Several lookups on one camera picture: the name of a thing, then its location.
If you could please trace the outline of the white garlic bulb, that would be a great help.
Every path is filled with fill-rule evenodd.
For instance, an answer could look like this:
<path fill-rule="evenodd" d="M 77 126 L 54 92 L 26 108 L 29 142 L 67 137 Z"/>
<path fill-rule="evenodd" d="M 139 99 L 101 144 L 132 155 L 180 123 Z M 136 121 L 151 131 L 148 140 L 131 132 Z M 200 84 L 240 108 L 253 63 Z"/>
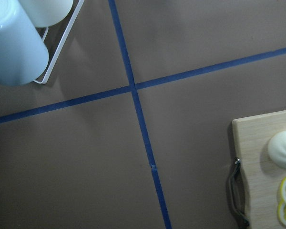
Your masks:
<path fill-rule="evenodd" d="M 280 168 L 286 169 L 286 131 L 275 134 L 267 149 L 270 159 Z"/>

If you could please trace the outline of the cup rack with cups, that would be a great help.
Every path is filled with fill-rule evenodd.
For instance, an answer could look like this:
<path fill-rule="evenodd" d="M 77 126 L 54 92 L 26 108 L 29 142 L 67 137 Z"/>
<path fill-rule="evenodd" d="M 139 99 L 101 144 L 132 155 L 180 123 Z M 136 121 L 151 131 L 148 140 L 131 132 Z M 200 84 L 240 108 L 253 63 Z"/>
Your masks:
<path fill-rule="evenodd" d="M 82 0 L 0 0 L 0 84 L 46 84 Z"/>

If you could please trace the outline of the wooden cutting board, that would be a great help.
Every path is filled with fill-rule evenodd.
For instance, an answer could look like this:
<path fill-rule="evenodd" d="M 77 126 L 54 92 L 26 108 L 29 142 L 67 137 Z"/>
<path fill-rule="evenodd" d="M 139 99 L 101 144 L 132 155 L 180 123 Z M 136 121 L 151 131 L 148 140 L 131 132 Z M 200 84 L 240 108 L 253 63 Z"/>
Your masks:
<path fill-rule="evenodd" d="M 236 157 L 228 179 L 231 209 L 239 229 L 284 229 L 277 207 L 286 169 L 269 157 L 267 145 L 286 131 L 286 110 L 232 121 Z"/>

